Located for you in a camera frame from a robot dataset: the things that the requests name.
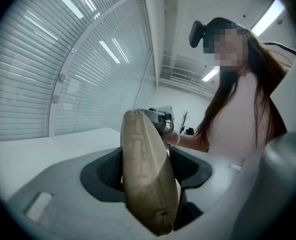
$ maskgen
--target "white surface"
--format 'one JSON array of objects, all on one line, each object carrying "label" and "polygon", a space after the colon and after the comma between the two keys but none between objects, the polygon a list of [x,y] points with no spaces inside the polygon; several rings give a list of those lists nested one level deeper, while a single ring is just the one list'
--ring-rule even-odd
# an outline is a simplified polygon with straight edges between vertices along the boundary
[{"label": "white surface", "polygon": [[194,203],[201,211],[206,213],[229,189],[234,179],[239,174],[239,171],[230,166],[233,164],[241,164],[243,160],[218,154],[199,152],[184,147],[179,147],[179,149],[206,161],[212,167],[210,178],[201,187],[187,189],[185,192],[188,201]]},{"label": "white surface", "polygon": [[146,0],[150,21],[154,62],[156,69],[156,82],[159,83],[164,49],[164,0]]},{"label": "white surface", "polygon": [[27,217],[35,222],[38,222],[43,215],[45,208],[48,206],[53,196],[50,193],[42,192],[33,204],[27,210]]},{"label": "white surface", "polygon": [[242,169],[242,166],[234,163],[233,165],[230,166],[230,168],[240,171]]},{"label": "white surface", "polygon": [[183,111],[189,111],[186,127],[197,129],[204,118],[204,113],[210,104],[210,100],[201,95],[187,93],[170,87],[159,86],[154,96],[152,107],[172,106],[174,115],[174,129],[180,131]]},{"label": "white surface", "polygon": [[58,162],[120,146],[120,133],[110,128],[55,137],[0,141],[0,198]]}]

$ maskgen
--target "sandbag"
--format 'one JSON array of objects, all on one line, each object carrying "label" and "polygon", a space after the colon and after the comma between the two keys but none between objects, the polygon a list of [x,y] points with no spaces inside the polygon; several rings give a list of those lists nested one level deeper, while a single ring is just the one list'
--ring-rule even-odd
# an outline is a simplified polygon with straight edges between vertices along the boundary
[{"label": "sandbag", "polygon": [[170,233],[178,210],[176,181],[163,141],[141,111],[124,114],[121,146],[127,209],[157,236]]}]

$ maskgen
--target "window blind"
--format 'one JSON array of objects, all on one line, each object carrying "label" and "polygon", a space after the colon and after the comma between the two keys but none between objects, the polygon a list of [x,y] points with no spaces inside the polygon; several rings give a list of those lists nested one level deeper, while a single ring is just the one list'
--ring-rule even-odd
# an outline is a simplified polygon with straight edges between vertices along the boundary
[{"label": "window blind", "polygon": [[133,109],[152,51],[144,0],[128,0],[91,32],[67,73],[55,135],[121,128]]},{"label": "window blind", "polygon": [[0,22],[0,141],[48,135],[63,62],[87,26],[117,1],[14,1]]}]

